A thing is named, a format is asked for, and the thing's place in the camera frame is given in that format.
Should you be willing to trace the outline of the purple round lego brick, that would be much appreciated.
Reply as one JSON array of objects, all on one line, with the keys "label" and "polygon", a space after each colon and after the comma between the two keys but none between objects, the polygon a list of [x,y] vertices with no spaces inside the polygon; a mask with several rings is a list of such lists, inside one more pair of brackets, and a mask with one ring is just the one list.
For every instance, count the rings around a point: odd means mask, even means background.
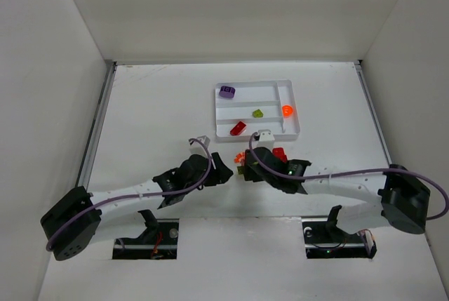
[{"label": "purple round lego brick", "polygon": [[236,93],[236,89],[232,86],[223,85],[220,87],[218,95],[221,98],[233,99]]}]

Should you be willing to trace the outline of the small red lego brick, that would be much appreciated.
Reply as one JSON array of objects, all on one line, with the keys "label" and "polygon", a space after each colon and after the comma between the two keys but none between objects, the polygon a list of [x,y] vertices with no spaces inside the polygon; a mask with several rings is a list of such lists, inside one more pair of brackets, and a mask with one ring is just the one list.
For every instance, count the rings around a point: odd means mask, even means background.
[{"label": "small red lego brick", "polygon": [[242,134],[245,130],[246,130],[247,125],[242,122],[239,121],[229,132],[229,134],[231,136],[239,136],[240,134]]}]

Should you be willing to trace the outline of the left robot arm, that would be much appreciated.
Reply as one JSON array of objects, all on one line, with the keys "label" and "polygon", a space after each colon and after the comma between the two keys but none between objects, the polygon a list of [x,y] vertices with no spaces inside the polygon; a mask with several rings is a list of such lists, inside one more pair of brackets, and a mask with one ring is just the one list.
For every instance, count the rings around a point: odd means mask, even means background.
[{"label": "left robot arm", "polygon": [[232,176],[232,170],[214,152],[210,156],[193,154],[177,168],[129,188],[88,192],[83,186],[75,187],[40,220],[48,239],[46,249],[57,261],[68,260],[96,241],[115,238],[107,223],[134,213],[145,226],[137,239],[150,240],[159,232],[153,209],[179,203],[196,189],[223,185]]}]

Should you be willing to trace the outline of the small lime green lego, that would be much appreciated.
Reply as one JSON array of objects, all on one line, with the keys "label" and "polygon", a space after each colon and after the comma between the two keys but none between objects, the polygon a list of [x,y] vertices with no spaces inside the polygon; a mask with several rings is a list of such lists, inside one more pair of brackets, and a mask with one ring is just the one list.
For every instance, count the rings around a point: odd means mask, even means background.
[{"label": "small lime green lego", "polygon": [[264,116],[263,112],[260,109],[256,109],[253,113],[252,113],[254,118],[262,118]]}]

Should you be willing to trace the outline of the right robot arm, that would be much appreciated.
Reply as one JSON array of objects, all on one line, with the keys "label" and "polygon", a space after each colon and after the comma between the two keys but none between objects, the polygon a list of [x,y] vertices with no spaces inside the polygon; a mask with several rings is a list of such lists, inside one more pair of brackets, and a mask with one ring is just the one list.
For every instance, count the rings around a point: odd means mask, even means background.
[{"label": "right robot arm", "polygon": [[391,226],[422,234],[427,222],[430,190],[400,166],[379,173],[338,176],[336,168],[320,168],[310,161],[283,161],[266,147],[246,150],[244,177],[265,181],[286,194],[326,194],[356,199],[354,206],[337,205],[328,215],[332,232],[355,234],[363,229]]}]

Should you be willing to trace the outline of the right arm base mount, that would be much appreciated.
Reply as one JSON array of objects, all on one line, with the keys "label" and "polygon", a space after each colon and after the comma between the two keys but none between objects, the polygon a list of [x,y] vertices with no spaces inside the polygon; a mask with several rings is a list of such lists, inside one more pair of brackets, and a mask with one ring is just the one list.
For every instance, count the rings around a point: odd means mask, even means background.
[{"label": "right arm base mount", "polygon": [[304,249],[307,259],[373,259],[377,244],[369,229],[348,234],[337,228],[337,213],[341,205],[330,210],[324,218],[302,220]]}]

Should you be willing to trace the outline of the orange round lego piece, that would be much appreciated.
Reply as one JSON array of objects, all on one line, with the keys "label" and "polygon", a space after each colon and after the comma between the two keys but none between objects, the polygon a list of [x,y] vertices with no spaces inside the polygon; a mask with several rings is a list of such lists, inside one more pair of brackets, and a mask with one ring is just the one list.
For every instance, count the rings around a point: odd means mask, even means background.
[{"label": "orange round lego piece", "polygon": [[290,105],[282,106],[281,110],[284,118],[291,117],[294,113],[294,109]]}]

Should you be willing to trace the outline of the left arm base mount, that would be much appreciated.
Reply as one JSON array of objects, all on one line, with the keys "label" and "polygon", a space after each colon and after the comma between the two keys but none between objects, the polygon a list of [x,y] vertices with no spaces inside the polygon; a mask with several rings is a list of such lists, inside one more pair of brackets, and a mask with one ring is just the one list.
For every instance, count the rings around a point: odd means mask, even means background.
[{"label": "left arm base mount", "polygon": [[113,260],[176,260],[180,223],[156,219],[150,210],[138,212],[145,228],[137,236],[114,240]]}]

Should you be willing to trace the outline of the red and green lego stack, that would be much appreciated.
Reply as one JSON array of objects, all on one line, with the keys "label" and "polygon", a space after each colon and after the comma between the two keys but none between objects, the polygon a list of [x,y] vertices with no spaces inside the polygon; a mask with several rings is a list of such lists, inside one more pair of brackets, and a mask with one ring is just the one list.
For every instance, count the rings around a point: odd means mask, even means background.
[{"label": "red and green lego stack", "polygon": [[245,167],[244,166],[238,166],[237,167],[237,171],[239,175],[244,175],[245,174]]}]

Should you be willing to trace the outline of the orange flower lego piece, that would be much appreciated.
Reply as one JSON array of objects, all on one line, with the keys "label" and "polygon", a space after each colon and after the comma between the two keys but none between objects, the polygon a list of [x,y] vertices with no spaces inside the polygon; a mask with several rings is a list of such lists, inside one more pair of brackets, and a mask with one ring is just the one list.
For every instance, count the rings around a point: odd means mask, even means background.
[{"label": "orange flower lego piece", "polygon": [[245,152],[240,152],[234,157],[234,163],[244,164],[246,158]]}]

